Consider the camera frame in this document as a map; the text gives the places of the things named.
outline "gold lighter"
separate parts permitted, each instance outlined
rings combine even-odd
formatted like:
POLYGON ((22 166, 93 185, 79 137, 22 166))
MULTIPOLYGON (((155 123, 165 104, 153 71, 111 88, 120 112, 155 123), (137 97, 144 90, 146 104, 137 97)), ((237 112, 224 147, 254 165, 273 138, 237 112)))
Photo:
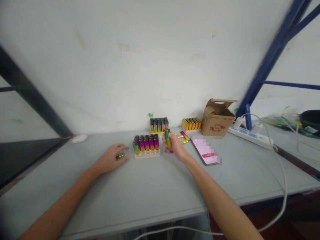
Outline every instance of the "gold lighter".
POLYGON ((116 159, 119 159, 121 157, 124 157, 124 153, 119 153, 119 154, 116 155, 116 159))

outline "gray table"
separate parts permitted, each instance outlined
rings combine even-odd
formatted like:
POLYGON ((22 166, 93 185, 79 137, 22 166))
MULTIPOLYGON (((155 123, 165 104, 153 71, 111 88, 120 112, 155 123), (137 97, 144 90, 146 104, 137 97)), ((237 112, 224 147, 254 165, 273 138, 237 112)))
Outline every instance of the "gray table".
MULTIPOLYGON (((317 163, 306 157, 303 157, 300 153, 298 153, 298 150, 297 150, 298 138, 292 131, 284 131, 281 128, 272 126, 270 124, 267 124, 267 127, 268 127, 270 137, 273 139, 273 142, 275 145, 277 145, 284 151, 288 152, 289 154, 293 155, 294 157, 298 158, 299 160, 310 165, 311 167, 315 168, 316 170, 320 171, 320 163, 317 163)), ((264 128, 261 130, 261 134, 267 135, 266 130, 264 128)), ((299 136, 300 136, 300 139, 305 143, 320 149, 320 139, 310 138, 307 136, 303 136, 301 134, 299 136)), ((300 143, 299 149, 300 149, 300 152, 303 153, 305 156, 320 161, 319 150, 309 147, 303 143, 300 143)))
MULTIPOLYGON (((92 135, 79 144, 69 141, 0 198, 1 224, 15 239, 107 147, 116 142, 130 145, 134 135, 144 134, 148 132, 92 135)), ((283 195, 282 172, 270 150, 227 133, 220 143, 222 166, 205 167, 191 143, 185 144, 185 148, 239 205, 283 195)), ((125 154, 133 156, 132 146, 125 154)), ((317 180, 285 159, 281 160, 290 194, 320 187, 317 180)), ((204 199, 187 168, 173 154, 162 152, 158 158, 132 158, 101 176, 84 196, 61 239, 111 235, 205 211, 204 199)))

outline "blue metal shelf frame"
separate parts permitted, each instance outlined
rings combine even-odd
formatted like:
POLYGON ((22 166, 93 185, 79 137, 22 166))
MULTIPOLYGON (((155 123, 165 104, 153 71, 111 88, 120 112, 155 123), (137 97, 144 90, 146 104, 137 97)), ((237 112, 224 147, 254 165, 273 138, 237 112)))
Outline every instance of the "blue metal shelf frame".
MULTIPOLYGON (((250 112, 250 106, 258 95, 263 84, 320 90, 320 86, 318 85, 266 81, 287 43, 319 15, 320 4, 301 21, 311 1, 312 0, 293 1, 290 10, 283 20, 276 37, 271 43, 262 64, 260 65, 243 101, 241 102, 241 105, 239 106, 236 117, 240 117, 244 113, 250 112)), ((249 115, 246 115, 247 128, 251 130, 251 119, 247 118, 247 116, 249 115)))

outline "cardboard box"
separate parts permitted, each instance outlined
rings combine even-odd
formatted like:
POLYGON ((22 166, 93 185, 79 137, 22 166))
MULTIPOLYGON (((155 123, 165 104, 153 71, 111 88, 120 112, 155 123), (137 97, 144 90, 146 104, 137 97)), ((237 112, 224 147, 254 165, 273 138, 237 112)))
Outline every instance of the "cardboard box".
POLYGON ((228 107, 237 100, 211 98, 203 113, 201 134, 205 136, 224 136, 236 119, 228 107))

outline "black container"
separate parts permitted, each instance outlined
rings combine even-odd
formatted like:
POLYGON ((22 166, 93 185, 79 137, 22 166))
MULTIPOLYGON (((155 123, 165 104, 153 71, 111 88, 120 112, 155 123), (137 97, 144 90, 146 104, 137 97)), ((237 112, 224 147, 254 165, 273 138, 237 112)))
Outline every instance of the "black container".
POLYGON ((320 110, 305 111, 299 115, 299 118, 302 128, 320 137, 320 110))

